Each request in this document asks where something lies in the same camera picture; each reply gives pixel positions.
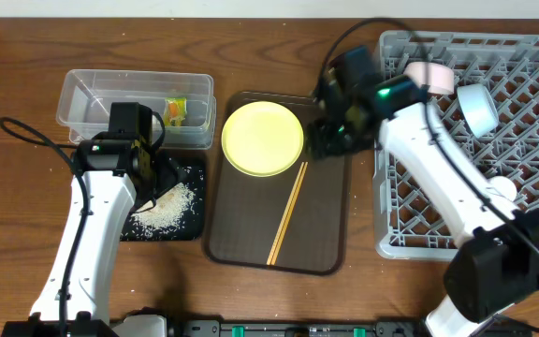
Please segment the rice grains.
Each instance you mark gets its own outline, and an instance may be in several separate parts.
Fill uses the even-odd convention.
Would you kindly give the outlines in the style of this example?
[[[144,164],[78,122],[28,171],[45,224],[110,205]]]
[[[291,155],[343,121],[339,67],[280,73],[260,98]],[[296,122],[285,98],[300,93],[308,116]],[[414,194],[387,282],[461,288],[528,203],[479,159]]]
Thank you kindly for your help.
[[[197,187],[178,183],[149,211],[133,213],[123,232],[125,241],[190,241],[203,226],[203,198]]]

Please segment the green orange snack wrapper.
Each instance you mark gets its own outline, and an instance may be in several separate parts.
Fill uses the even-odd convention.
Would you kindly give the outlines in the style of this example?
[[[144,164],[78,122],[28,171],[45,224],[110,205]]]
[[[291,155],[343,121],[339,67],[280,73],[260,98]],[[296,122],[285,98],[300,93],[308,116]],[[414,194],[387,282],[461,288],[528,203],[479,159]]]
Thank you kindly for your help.
[[[187,115],[187,99],[170,97],[165,99],[164,126],[181,126]]]

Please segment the clear plastic bin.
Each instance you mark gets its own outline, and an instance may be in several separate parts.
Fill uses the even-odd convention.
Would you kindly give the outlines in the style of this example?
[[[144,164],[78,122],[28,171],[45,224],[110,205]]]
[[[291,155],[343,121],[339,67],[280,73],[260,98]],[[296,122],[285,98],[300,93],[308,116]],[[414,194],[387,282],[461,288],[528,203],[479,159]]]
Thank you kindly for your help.
[[[215,124],[213,78],[207,74],[74,69],[66,74],[56,119],[84,139],[108,129],[114,102],[138,102],[164,113],[168,98],[186,99],[181,131],[205,132]]]

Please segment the yellow round plate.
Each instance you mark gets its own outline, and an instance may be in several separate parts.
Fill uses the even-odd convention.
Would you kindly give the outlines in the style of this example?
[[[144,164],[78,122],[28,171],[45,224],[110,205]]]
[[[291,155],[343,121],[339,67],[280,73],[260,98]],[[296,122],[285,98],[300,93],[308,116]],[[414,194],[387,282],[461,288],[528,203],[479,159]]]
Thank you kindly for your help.
[[[238,171],[270,177],[289,169],[302,152],[299,118],[285,106],[269,101],[247,103],[234,110],[222,129],[224,156]]]

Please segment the white pink bowl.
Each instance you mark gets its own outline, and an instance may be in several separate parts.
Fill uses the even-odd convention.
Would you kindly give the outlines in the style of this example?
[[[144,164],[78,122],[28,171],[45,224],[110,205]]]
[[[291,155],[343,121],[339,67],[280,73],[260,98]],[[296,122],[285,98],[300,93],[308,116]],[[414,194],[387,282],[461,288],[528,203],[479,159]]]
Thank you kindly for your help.
[[[428,92],[435,95],[452,95],[455,90],[454,71],[435,63],[412,62],[403,74],[409,77],[419,88],[428,86]]]

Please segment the light blue bowl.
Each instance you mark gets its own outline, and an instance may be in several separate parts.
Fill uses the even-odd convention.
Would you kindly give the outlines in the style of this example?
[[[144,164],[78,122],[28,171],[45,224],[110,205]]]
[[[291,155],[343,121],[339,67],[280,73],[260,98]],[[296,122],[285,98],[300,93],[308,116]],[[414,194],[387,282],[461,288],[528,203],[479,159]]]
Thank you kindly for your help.
[[[457,98],[463,117],[476,138],[485,136],[498,126],[499,117],[494,101],[483,84],[460,86]]]

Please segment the small light green bowl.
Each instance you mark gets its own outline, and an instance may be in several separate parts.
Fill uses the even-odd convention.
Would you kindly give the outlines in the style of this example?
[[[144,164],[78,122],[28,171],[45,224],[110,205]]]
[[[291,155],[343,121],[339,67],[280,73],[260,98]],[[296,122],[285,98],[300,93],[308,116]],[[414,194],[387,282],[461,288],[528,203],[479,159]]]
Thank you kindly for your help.
[[[517,198],[517,188],[509,178],[495,176],[488,181],[502,196],[510,201],[514,201]]]

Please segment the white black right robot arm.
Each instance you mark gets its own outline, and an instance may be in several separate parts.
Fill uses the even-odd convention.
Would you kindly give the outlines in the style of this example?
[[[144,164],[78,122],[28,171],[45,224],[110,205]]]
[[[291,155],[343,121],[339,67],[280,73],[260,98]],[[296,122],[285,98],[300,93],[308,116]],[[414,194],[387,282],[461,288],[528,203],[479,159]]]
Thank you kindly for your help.
[[[319,78],[326,116],[309,124],[316,158],[379,143],[410,172],[441,215],[458,251],[446,295],[425,319],[432,336],[472,336],[539,291],[539,211],[523,212],[470,162],[429,103],[430,88],[400,75]]]

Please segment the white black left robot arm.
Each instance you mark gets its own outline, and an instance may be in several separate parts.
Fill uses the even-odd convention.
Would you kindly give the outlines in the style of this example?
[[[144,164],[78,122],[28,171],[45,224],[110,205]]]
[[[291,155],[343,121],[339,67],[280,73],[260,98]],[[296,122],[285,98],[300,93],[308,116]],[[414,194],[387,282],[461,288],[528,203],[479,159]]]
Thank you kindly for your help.
[[[49,279],[29,317],[8,321],[3,335],[168,335],[161,314],[111,324],[109,293],[124,223],[182,181],[184,170],[167,153],[149,154],[132,140],[85,140],[73,164],[71,205]]]

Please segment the grey dishwasher rack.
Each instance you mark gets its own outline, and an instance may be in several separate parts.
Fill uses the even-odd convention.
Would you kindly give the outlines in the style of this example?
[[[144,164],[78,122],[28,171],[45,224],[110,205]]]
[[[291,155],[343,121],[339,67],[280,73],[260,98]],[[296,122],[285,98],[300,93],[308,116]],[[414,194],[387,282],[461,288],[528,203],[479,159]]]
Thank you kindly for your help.
[[[494,100],[498,126],[477,138],[454,95],[431,102],[451,137],[489,178],[505,176],[523,211],[539,208],[539,36],[386,31],[376,54],[390,79],[419,60],[425,44],[433,63],[450,67],[457,86],[479,83]],[[374,238],[390,259],[448,261],[456,253],[444,221],[405,167],[386,151],[375,154]]]

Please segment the black rectangular tray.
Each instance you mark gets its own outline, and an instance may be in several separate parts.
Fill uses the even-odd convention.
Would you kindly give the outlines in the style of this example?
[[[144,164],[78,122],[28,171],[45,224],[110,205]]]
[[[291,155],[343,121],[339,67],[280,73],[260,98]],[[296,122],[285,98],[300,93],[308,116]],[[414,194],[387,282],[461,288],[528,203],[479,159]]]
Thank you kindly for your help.
[[[168,158],[166,167],[178,182],[144,204],[124,224],[122,242],[191,241],[205,223],[206,164],[201,158]]]

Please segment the dark brown serving tray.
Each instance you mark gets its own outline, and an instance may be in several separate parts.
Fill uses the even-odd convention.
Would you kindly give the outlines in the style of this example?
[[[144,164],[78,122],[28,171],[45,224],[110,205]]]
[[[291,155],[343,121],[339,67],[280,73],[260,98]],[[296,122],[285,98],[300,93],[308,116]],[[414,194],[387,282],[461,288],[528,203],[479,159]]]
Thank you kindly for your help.
[[[302,126],[322,115],[309,97],[255,92],[233,95],[226,113],[229,116],[256,101],[285,106]],[[228,163],[223,150],[219,157],[214,206],[203,243],[211,260],[312,275],[329,275],[341,266],[349,157],[315,160],[301,153],[289,169],[270,177],[238,171]]]

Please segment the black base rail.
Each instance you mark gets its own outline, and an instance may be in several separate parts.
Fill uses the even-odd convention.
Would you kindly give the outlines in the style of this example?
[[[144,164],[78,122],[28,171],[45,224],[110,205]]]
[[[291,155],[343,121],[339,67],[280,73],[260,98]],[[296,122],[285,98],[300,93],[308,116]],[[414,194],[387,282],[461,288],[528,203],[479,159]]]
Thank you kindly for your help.
[[[190,316],[179,319],[152,308],[128,314],[109,322],[119,336],[175,337],[357,337],[357,336],[427,336],[421,322],[413,320],[355,321],[279,321],[225,320],[219,315]]]

